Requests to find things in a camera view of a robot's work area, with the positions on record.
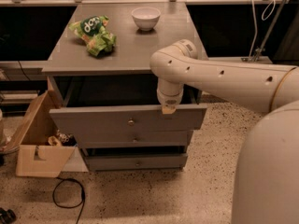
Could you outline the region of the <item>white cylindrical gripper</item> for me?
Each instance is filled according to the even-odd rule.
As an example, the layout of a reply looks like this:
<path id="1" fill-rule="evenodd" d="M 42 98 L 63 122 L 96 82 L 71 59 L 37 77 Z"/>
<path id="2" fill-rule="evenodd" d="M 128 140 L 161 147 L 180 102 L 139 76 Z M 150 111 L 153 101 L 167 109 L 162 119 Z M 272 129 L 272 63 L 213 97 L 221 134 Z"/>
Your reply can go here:
<path id="1" fill-rule="evenodd" d="M 176 106 L 180 104 L 183 95 L 183 85 L 172 83 L 162 78 L 158 79 L 157 97 L 164 115 L 171 115 L 176 112 Z"/>

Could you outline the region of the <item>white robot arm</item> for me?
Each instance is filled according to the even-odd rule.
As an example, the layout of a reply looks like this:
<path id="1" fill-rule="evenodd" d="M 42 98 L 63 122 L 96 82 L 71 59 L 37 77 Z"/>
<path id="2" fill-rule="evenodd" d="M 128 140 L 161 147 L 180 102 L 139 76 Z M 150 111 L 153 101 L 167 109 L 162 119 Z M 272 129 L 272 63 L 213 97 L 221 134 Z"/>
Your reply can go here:
<path id="1" fill-rule="evenodd" d="M 189 85 L 263 114 L 238 156 L 231 224 L 299 224 L 299 70 L 292 65 L 199 60 L 186 39 L 154 52 L 163 111 Z"/>

